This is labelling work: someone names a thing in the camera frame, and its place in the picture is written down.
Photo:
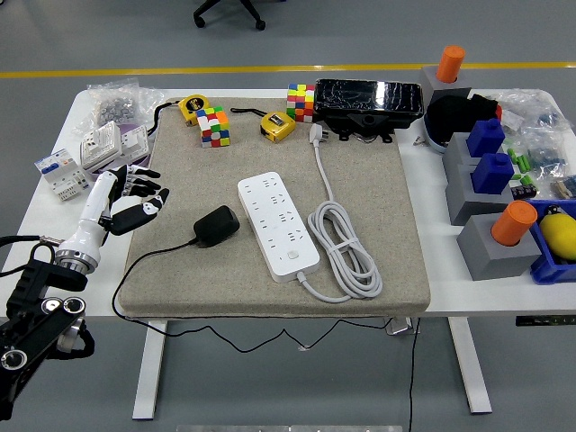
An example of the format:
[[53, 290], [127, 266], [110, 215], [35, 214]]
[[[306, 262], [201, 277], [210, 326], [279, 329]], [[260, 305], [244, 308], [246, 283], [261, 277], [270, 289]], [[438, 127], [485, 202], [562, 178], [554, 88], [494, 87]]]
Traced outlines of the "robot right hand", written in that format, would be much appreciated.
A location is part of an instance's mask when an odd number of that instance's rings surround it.
[[563, 409], [555, 421], [557, 430], [561, 432], [576, 432], [576, 410], [573, 406]]

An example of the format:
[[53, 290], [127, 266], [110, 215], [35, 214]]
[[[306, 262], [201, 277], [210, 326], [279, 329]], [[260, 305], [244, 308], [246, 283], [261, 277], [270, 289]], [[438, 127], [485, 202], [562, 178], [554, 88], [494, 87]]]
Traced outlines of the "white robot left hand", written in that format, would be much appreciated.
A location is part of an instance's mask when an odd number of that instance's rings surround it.
[[[88, 195], [76, 232], [58, 247], [56, 263], [84, 275], [92, 273], [100, 263], [100, 247], [108, 235], [121, 236], [158, 216], [169, 196], [169, 190], [155, 182], [159, 178], [160, 173], [136, 165], [100, 174]], [[131, 196], [143, 201], [112, 213], [114, 203]]]

